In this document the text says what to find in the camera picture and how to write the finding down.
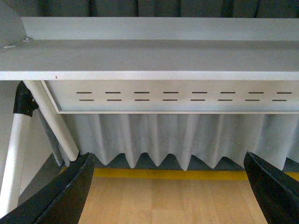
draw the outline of black plastic joint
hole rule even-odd
[[[14,99],[14,113],[25,114],[32,117],[33,111],[38,108],[38,104],[33,98],[30,90],[21,81],[17,87]]]

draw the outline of white curtain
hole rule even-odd
[[[159,166],[174,154],[183,170],[191,155],[211,168],[222,157],[243,167],[247,151],[282,169],[299,162],[299,115],[261,114],[69,114],[64,115],[81,154],[107,165],[124,153],[131,168],[148,153]]]

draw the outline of slotted panel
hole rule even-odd
[[[61,113],[299,112],[299,81],[46,81]]]

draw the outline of laminate floor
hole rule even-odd
[[[266,224],[248,181],[94,177],[80,224]]]

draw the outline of metal support bar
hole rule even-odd
[[[30,119],[25,114],[14,114],[0,195],[0,218],[18,206]]]
[[[48,122],[50,128],[55,134],[59,144],[64,149],[70,161],[75,161],[78,157],[79,150],[61,116],[57,114],[51,100],[41,81],[24,81],[28,89],[30,89],[33,97],[39,105],[39,109]]]

